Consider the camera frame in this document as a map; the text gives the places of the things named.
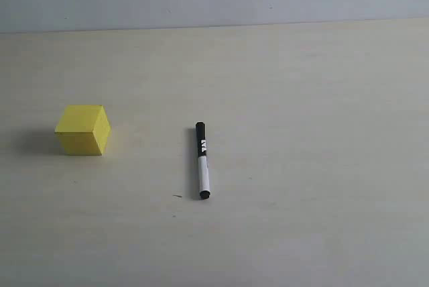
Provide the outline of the black and white marker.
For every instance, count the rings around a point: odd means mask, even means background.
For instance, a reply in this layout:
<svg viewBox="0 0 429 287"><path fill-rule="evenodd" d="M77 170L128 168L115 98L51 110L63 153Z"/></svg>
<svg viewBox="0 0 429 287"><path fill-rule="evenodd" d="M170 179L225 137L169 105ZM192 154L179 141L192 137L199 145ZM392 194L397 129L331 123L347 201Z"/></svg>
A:
<svg viewBox="0 0 429 287"><path fill-rule="evenodd" d="M199 195L201 200L210 197L210 178L208 173L206 125L199 121L196 123L197 162L199 178Z"/></svg>

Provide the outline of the yellow cube block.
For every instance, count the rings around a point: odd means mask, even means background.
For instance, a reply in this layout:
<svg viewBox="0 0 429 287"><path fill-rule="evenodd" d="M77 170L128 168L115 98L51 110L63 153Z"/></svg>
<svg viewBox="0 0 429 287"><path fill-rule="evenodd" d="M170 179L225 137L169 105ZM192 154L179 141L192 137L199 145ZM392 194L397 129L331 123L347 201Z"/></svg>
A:
<svg viewBox="0 0 429 287"><path fill-rule="evenodd" d="M102 156L110 132L102 105L69 105L55 128L64 153L70 156Z"/></svg>

